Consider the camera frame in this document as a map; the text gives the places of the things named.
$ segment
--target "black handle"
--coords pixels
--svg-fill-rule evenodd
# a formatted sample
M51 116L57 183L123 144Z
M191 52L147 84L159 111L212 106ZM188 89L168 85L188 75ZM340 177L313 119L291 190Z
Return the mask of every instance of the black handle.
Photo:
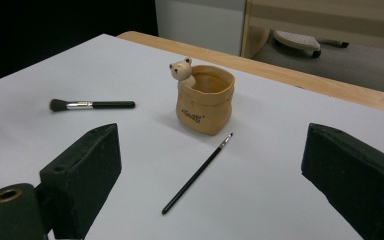
M133 101L113 101L113 102L93 102L92 107L96 109L109 108L134 108L136 106Z

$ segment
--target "tan ceramic pot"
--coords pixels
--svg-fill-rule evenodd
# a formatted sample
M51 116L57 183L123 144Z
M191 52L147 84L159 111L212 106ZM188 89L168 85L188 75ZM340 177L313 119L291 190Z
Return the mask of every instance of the tan ceramic pot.
M195 131L216 135L232 114L235 77L218 67L192 67L195 85L179 85L177 118Z

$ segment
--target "thin paintbrush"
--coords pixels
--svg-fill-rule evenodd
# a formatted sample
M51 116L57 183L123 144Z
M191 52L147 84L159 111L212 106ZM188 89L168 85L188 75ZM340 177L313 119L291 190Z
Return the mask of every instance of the thin paintbrush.
M49 108L54 112L74 110L74 109L111 109L111 108L134 108L133 101L112 101L112 102L92 102L76 101L67 102L60 99L52 99Z
M217 156L217 154L220 153L220 151L226 146L227 142L230 140L230 138L233 136L233 133L229 134L226 139L217 147L217 149L211 154L211 156L205 161L204 164L198 169L198 171L195 172L195 174L189 179L189 181L180 189L180 191L176 194L176 196L171 199L171 201L165 206L162 213L163 215L166 214L170 208L179 200L179 198L188 190L188 188L192 185L192 183L195 182L195 180L201 175L201 173L205 170L205 168L210 165L211 161Z

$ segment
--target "dark background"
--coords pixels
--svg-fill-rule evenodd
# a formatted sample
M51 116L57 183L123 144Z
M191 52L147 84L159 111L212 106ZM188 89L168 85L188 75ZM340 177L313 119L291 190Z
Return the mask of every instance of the dark background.
M0 1L0 78L103 33L158 36L154 0Z

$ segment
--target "round hole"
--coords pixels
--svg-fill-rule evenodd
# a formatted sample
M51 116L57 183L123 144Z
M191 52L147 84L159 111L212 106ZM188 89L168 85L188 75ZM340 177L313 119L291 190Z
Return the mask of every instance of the round hole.
M14 200L18 196L20 196L22 192L23 190L21 190L20 188L5 190L0 193L0 203Z
M65 166L63 165L60 165L60 166L57 166L54 168L54 171L55 172L61 172L61 171L64 171L65 170Z

